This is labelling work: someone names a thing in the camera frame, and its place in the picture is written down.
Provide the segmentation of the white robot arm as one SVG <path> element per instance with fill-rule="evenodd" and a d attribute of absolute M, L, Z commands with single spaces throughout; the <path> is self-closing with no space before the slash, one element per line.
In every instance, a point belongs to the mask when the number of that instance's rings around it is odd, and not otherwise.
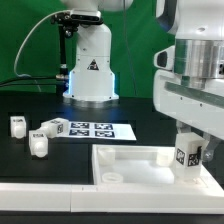
<path fill-rule="evenodd" d="M 76 64 L 66 100 L 98 105 L 118 99 L 110 69 L 111 32 L 101 12 L 119 11 L 133 0 L 61 0 L 65 32 L 78 34 Z M 157 111 L 177 120 L 178 131 L 201 130 L 209 161 L 224 140 L 224 0 L 157 0 L 156 20 L 175 44 L 156 53 L 153 100 Z"/>

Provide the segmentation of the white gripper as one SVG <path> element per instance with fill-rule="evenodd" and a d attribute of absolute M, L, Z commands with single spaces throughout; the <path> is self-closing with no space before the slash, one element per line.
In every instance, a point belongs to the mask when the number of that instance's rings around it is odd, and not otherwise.
<path fill-rule="evenodd" d="M 182 86 L 181 78 L 174 73 L 158 70 L 154 76 L 153 102 L 157 111 L 177 120 L 178 134 L 190 133 L 191 127 L 208 133 L 203 135 L 208 143 L 202 159 L 213 159 L 215 149 L 224 140 L 223 79 L 208 79 L 205 88 L 198 90 Z"/>

